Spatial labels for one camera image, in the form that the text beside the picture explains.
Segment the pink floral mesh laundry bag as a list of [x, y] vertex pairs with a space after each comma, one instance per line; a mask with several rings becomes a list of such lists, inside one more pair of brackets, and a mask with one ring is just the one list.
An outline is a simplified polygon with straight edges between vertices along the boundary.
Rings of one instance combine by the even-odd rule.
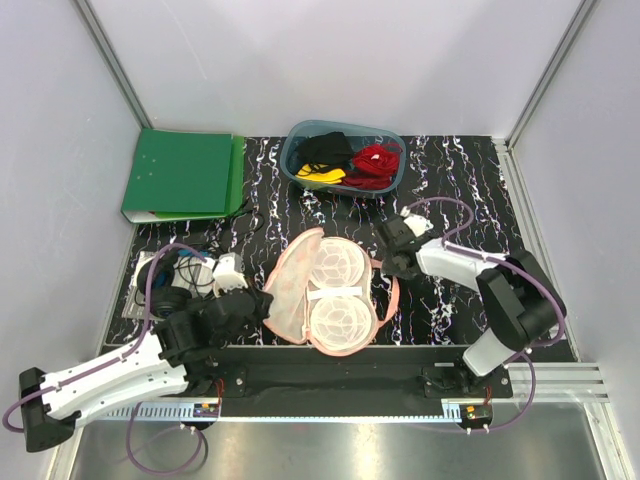
[[391, 279], [385, 315], [371, 293], [382, 264], [358, 244], [327, 237], [320, 227], [298, 235], [278, 258], [264, 291], [273, 297], [264, 325], [294, 345], [310, 343], [332, 357], [355, 354], [373, 342], [396, 314], [400, 286]]

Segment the yellow bra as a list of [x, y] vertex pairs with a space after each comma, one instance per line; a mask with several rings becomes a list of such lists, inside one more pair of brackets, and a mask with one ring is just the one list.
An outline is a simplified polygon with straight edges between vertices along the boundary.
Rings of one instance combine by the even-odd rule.
[[333, 185], [340, 184], [346, 177], [346, 172], [333, 165], [307, 163], [296, 173], [296, 177], [301, 180]]

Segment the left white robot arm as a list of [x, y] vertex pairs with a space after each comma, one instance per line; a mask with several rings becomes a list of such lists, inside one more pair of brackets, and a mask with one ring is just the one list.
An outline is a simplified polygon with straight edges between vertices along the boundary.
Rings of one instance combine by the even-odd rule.
[[236, 289], [174, 312], [132, 343], [86, 363], [21, 372], [17, 430], [27, 452], [56, 447], [76, 429], [135, 402], [221, 389], [226, 373], [215, 352], [266, 319], [272, 301], [253, 287]]

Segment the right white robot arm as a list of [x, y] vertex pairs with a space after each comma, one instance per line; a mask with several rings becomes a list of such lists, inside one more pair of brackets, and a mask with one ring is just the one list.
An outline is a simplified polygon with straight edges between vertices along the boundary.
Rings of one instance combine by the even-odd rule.
[[433, 237], [426, 219], [395, 215], [375, 227], [384, 249], [382, 270], [399, 279], [439, 277], [480, 295], [487, 328], [452, 367], [424, 373], [442, 393], [476, 396], [490, 376], [526, 349], [551, 345], [565, 333], [566, 306], [533, 254], [493, 254]]

